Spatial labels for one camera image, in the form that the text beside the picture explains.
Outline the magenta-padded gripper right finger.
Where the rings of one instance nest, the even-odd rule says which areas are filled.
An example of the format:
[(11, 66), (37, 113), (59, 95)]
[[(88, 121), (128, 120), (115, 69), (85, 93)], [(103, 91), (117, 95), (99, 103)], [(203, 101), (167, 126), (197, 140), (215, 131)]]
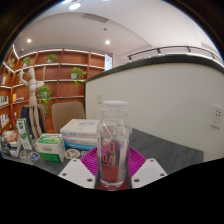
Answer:
[(130, 149), (129, 176), (133, 188), (141, 188), (166, 175), (167, 173), (154, 158), (147, 159), (137, 150)]

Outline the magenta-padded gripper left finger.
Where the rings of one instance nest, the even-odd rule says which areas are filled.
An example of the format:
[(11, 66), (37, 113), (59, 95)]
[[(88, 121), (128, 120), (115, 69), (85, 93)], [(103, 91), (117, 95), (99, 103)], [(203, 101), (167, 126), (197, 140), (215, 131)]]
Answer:
[(72, 158), (64, 169), (59, 173), (59, 177), (68, 180), (78, 186), (94, 189), (95, 178), (98, 172), (97, 149), (87, 152), (80, 159)]

